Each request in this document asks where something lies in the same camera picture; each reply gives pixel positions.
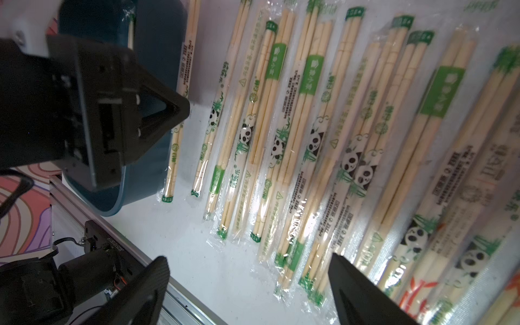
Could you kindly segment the slim bamboo panda pack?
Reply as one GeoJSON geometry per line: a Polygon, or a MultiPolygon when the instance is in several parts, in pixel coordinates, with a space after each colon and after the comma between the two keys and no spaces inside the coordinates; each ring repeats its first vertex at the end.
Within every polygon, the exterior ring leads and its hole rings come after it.
{"type": "Polygon", "coordinates": [[[240,48],[242,36],[244,34],[245,24],[249,17],[251,3],[252,1],[240,1],[240,5],[238,7],[230,43],[227,48],[226,59],[223,61],[223,66],[217,84],[217,90],[215,92],[215,97],[212,101],[211,109],[209,111],[208,124],[204,133],[204,140],[199,155],[194,183],[190,193],[196,198],[201,195],[203,189],[203,181],[207,171],[207,165],[211,156],[211,150],[219,127],[219,122],[222,117],[222,110],[226,103],[228,88],[230,86],[232,74],[234,72],[238,50],[240,48]]]}

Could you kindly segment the twin panda chopstick pack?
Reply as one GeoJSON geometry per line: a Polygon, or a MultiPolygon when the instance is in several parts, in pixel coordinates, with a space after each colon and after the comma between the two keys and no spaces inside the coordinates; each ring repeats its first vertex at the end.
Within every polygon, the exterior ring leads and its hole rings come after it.
{"type": "Polygon", "coordinates": [[[381,160],[399,107],[404,101],[425,51],[435,33],[411,31],[414,16],[396,16],[390,28],[363,108],[341,156],[326,157],[323,167],[338,166],[331,190],[323,181],[306,208],[291,264],[297,265],[312,231],[316,236],[299,285],[310,302],[320,307],[329,283],[326,275],[331,250],[337,248],[334,235],[347,232],[352,221],[350,197],[365,194],[381,160]]]}

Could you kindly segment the green band pack table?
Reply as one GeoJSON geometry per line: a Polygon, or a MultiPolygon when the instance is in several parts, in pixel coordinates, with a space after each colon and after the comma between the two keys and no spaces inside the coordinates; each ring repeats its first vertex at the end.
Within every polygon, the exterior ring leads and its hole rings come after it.
{"type": "Polygon", "coordinates": [[[354,265],[368,276],[392,225],[435,139],[441,123],[464,79],[477,44],[476,32],[467,24],[456,27],[434,70],[385,190],[372,212],[354,265]]]}

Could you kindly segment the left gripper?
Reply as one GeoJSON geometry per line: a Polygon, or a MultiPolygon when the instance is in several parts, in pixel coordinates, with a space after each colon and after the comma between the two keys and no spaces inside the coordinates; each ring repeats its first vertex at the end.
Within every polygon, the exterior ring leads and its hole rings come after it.
{"type": "Polygon", "coordinates": [[[120,184],[123,111],[137,106],[135,159],[190,115],[190,102],[124,47],[47,38],[47,58],[1,40],[1,167],[54,162],[90,191],[120,184]]]}

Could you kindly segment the plain green text pack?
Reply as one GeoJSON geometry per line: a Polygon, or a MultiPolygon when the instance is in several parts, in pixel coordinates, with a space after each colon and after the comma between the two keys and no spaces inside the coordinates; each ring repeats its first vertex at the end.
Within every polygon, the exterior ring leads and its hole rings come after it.
{"type": "Polygon", "coordinates": [[[319,106],[318,114],[309,129],[306,128],[307,113],[300,116],[299,125],[295,134],[294,145],[296,149],[288,156],[289,162],[284,180],[280,189],[285,190],[288,199],[287,212],[279,214],[280,224],[283,226],[280,232],[280,240],[276,249],[274,264],[279,272],[286,267],[295,245],[296,231],[303,220],[304,208],[307,199],[311,195],[311,186],[314,184],[314,173],[318,166],[320,155],[326,147],[326,140],[330,129],[330,122],[334,116],[339,93],[343,86],[345,73],[349,66],[353,48],[362,25],[366,7],[354,6],[347,10],[343,30],[338,37],[338,45],[334,60],[330,66],[327,78],[324,80],[324,88],[320,97],[311,89],[312,81],[318,77],[318,60],[326,56],[316,54],[311,56],[310,67],[304,73],[302,83],[306,94],[306,104],[319,106]],[[289,181],[295,178],[295,187],[292,192],[287,192],[289,181]]]}

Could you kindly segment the slim panda chopstick pack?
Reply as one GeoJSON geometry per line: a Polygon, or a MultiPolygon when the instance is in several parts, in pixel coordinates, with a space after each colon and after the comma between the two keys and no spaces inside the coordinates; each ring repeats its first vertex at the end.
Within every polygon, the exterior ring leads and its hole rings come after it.
{"type": "Polygon", "coordinates": [[[287,201],[295,160],[306,130],[324,57],[329,47],[337,11],[342,1],[309,1],[295,59],[284,87],[284,101],[277,115],[273,138],[264,150],[265,177],[259,181],[252,212],[255,224],[250,234],[257,243],[257,261],[268,262],[278,227],[278,218],[287,201]]]}

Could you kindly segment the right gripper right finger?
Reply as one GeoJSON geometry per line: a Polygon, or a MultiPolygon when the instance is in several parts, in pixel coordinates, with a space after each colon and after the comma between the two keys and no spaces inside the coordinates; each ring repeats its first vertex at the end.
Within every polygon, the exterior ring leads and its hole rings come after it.
{"type": "Polygon", "coordinates": [[[340,324],[415,324],[345,257],[333,254],[329,280],[340,324]]]}

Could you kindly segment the green bamboo chopstick pack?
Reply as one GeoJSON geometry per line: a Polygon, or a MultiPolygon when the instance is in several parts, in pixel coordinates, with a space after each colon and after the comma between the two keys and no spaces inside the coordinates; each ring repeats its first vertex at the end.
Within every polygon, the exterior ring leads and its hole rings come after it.
{"type": "Polygon", "coordinates": [[[475,233],[469,245],[456,259],[448,273],[438,300],[425,314],[423,324],[445,324],[479,273],[486,269],[493,254],[519,224],[519,188],[512,192],[509,200],[486,219],[486,223],[475,233]]]}

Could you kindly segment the red green chopstick pack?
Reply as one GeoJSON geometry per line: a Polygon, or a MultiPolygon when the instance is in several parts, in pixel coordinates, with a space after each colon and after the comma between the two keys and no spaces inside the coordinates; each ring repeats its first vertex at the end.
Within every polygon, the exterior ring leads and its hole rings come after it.
{"type": "Polygon", "coordinates": [[[519,269],[483,315],[479,324],[519,324],[519,269]]]}

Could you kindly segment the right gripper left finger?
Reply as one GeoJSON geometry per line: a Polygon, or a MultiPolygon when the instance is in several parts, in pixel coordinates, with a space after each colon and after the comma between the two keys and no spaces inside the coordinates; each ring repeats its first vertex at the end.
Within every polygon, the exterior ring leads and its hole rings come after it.
{"type": "Polygon", "coordinates": [[[153,260],[114,299],[90,315],[84,324],[156,324],[158,322],[170,270],[167,258],[153,260]]]}

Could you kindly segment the teal storage box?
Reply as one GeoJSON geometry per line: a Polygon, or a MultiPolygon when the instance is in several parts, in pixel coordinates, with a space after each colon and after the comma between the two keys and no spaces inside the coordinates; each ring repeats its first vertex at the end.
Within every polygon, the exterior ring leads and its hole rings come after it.
{"type": "MultiPolygon", "coordinates": [[[[127,46],[133,23],[139,64],[171,89],[177,88],[186,22],[181,1],[63,1],[58,14],[61,34],[118,46],[127,46]]],[[[112,216],[126,204],[157,193],[166,177],[170,143],[167,132],[143,157],[123,167],[115,187],[90,192],[70,177],[66,180],[96,213],[112,216]]]]}

